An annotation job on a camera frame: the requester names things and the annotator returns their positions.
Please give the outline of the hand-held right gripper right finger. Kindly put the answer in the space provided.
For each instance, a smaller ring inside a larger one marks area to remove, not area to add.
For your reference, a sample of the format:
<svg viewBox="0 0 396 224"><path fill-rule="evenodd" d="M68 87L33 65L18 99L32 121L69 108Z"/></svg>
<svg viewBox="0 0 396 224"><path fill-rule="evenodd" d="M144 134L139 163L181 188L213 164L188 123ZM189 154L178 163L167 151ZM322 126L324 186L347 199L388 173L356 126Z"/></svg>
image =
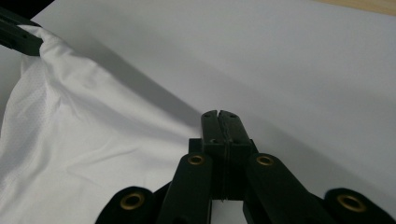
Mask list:
<svg viewBox="0 0 396 224"><path fill-rule="evenodd" d="M226 146L222 198L243 200L248 185L245 167L248 158L256 153L257 149L237 115L221 110L219 122Z"/></svg>

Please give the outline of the white shorts with black waistband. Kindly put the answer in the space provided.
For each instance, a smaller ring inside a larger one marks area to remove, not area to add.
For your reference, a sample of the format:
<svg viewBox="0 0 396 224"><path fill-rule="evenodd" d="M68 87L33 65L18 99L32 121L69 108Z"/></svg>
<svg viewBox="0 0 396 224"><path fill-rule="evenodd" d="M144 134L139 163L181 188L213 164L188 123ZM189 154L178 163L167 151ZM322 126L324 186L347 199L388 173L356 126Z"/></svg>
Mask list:
<svg viewBox="0 0 396 224"><path fill-rule="evenodd" d="M51 32L21 59L0 132L0 224L94 224L129 186L168 182L200 114L109 55L100 62Z"/></svg>

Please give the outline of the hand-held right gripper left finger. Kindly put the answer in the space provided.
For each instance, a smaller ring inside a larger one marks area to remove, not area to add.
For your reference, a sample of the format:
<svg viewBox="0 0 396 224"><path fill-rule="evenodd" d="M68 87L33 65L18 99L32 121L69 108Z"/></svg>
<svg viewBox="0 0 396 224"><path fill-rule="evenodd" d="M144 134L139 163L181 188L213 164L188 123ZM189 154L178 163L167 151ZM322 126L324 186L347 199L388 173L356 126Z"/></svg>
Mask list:
<svg viewBox="0 0 396 224"><path fill-rule="evenodd" d="M225 144L220 128L218 111L205 112L201 116L200 138L189 140L189 152L202 152L213 161L211 192L214 200L224 200L224 156Z"/></svg>

